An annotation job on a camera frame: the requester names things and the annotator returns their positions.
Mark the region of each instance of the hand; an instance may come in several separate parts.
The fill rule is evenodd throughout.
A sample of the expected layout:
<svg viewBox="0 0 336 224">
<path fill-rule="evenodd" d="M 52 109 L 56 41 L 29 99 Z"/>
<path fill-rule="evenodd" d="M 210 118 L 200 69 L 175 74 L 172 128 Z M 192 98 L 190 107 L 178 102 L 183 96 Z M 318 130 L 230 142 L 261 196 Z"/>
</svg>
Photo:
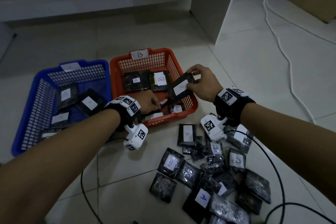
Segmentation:
<svg viewBox="0 0 336 224">
<path fill-rule="evenodd" d="M 133 96 L 133 98 L 136 101 L 138 101 L 139 105 L 141 106 L 140 108 L 141 114 L 147 114 L 151 111 L 161 109 L 158 98 L 151 90 L 140 91 L 138 94 Z"/>
<path fill-rule="evenodd" d="M 193 91 L 200 99 L 213 103 L 223 87 L 210 68 L 197 64 L 189 68 L 187 73 L 201 75 L 201 78 L 196 80 L 198 83 L 188 83 L 187 89 Z"/>
</svg>

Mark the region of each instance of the person's right arm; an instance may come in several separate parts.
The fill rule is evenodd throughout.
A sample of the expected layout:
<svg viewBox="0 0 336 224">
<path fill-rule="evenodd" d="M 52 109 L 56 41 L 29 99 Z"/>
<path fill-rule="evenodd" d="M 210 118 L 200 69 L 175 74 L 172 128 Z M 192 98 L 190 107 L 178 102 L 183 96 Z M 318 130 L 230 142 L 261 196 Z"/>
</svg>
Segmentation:
<svg viewBox="0 0 336 224">
<path fill-rule="evenodd" d="M 212 71 L 202 65 L 187 70 L 201 75 L 189 83 L 200 99 L 214 102 L 223 87 Z M 269 150 L 336 204 L 336 133 L 304 120 L 248 103 L 241 123 Z"/>
</svg>

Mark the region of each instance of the forearm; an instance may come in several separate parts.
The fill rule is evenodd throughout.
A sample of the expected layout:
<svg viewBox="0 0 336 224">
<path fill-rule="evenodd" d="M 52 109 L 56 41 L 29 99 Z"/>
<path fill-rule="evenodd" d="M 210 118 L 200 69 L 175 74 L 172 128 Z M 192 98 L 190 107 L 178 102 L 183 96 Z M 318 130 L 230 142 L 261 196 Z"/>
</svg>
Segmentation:
<svg viewBox="0 0 336 224">
<path fill-rule="evenodd" d="M 45 216 L 119 123 L 118 112 L 105 110 L 2 166 L 0 219 L 3 223 L 35 223 L 37 217 Z"/>
<path fill-rule="evenodd" d="M 254 103 L 243 109 L 241 123 L 283 162 L 336 203 L 336 133 Z"/>
</svg>

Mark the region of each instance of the white tracking device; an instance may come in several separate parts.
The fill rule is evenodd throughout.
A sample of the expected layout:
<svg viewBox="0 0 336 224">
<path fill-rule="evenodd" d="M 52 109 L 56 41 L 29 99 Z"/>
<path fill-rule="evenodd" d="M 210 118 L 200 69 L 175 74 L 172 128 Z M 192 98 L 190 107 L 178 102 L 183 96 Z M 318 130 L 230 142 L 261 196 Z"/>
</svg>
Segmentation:
<svg viewBox="0 0 336 224">
<path fill-rule="evenodd" d="M 134 123 L 132 127 L 128 125 L 124 127 L 128 132 L 124 146 L 130 151 L 139 150 L 148 134 L 148 128 L 144 124 L 135 125 Z"/>
<path fill-rule="evenodd" d="M 224 134 L 223 128 L 226 118 L 224 120 L 219 120 L 217 116 L 208 114 L 201 119 L 201 125 L 207 133 L 208 137 L 213 142 L 221 142 L 227 138 Z"/>
</svg>

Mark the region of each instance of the person's left hand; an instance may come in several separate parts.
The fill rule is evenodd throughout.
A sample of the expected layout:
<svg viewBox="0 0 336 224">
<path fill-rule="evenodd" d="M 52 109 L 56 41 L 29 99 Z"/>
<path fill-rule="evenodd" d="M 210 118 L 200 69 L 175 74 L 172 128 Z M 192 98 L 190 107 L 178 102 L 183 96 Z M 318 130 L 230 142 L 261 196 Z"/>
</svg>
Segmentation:
<svg viewBox="0 0 336 224">
<path fill-rule="evenodd" d="M 139 105 L 141 106 L 140 108 L 141 114 L 147 114 L 151 111 L 161 109 L 158 98 L 151 90 L 140 91 L 138 94 L 133 96 L 133 98 L 136 101 L 138 101 Z"/>
</svg>

